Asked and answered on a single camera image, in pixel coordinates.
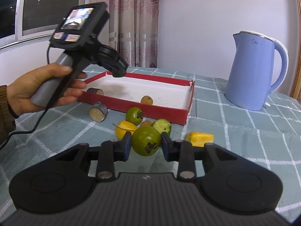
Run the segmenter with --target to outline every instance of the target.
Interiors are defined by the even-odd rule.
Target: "curtain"
[[[108,5],[109,46],[131,66],[157,67],[159,0],[90,0]]]
[[[301,103],[301,0],[298,1],[298,11],[299,11],[299,54],[297,67],[295,72],[295,77],[293,81],[293,86],[290,91],[290,96],[295,98],[299,103]]]

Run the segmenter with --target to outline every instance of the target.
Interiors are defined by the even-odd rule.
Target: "window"
[[[12,36],[6,43],[14,41],[16,5],[17,0],[0,0],[0,39]]]
[[[54,30],[72,6],[79,0],[24,0],[23,36]]]

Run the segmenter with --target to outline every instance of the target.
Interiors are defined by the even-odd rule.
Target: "small yellow fruit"
[[[209,133],[191,132],[186,134],[185,140],[190,142],[192,146],[204,147],[205,143],[213,143],[214,135]]]
[[[136,131],[137,128],[138,127],[136,127],[133,123],[130,123],[129,121],[121,121],[115,128],[116,137],[119,140],[121,140],[127,131],[130,131],[133,135],[134,131]]]
[[[144,96],[141,100],[140,103],[146,104],[146,105],[153,105],[154,101],[150,96]]]
[[[144,121],[140,124],[140,127],[147,127],[147,126],[151,127],[152,124],[153,123],[151,121]]]

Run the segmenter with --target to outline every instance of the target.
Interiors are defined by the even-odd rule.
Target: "label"
[[[69,34],[65,41],[75,42],[75,41],[78,41],[79,38],[80,38],[80,35],[71,35],[71,34]]]
[[[64,32],[57,32],[57,33],[54,33],[53,35],[53,38],[54,39],[61,39],[62,36],[63,36]]]

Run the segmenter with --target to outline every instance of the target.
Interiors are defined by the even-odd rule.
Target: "black cable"
[[[17,132],[12,132],[12,133],[10,133],[9,136],[7,137],[7,139],[5,140],[5,142],[0,146],[0,151],[5,147],[5,145],[7,145],[9,139],[10,139],[13,135],[15,135],[15,134],[31,134],[31,133],[33,133],[33,132],[36,130],[37,126],[39,125],[39,123],[40,123],[41,119],[43,118],[43,116],[44,116],[44,115],[46,114],[46,112],[48,111],[48,109],[49,109],[49,108],[47,108],[47,109],[44,110],[44,112],[43,112],[43,113],[41,114],[41,116],[39,117],[39,119],[38,119],[36,125],[34,126],[34,128],[33,128],[31,131],[17,131]]]
[[[50,51],[50,43],[49,43],[49,46],[47,48],[47,64],[49,64],[49,51]]]

